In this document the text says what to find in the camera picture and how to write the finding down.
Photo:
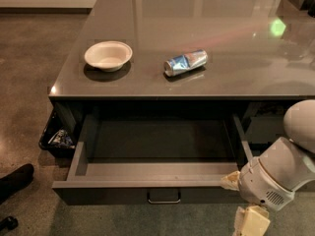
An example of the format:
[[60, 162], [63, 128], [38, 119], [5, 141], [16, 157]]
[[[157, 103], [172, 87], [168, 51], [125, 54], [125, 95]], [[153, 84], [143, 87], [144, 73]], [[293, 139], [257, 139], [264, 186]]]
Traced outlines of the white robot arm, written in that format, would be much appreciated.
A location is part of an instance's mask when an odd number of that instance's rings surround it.
[[249, 203], [235, 214], [232, 236], [264, 236], [269, 212], [294, 200], [295, 192], [315, 180], [315, 100], [292, 105], [284, 115], [285, 135], [261, 155], [220, 179], [220, 185], [237, 191]]

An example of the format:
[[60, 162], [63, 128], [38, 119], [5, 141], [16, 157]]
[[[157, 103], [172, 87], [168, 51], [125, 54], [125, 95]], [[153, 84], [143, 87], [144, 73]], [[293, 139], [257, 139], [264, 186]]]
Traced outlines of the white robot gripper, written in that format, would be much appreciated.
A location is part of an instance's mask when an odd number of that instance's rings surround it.
[[257, 156], [247, 162], [240, 172], [223, 176], [220, 185], [226, 190], [239, 190], [245, 201], [256, 205], [237, 208], [232, 236], [264, 236], [271, 223], [266, 208], [279, 211], [295, 196], [295, 192], [288, 191], [268, 174]]

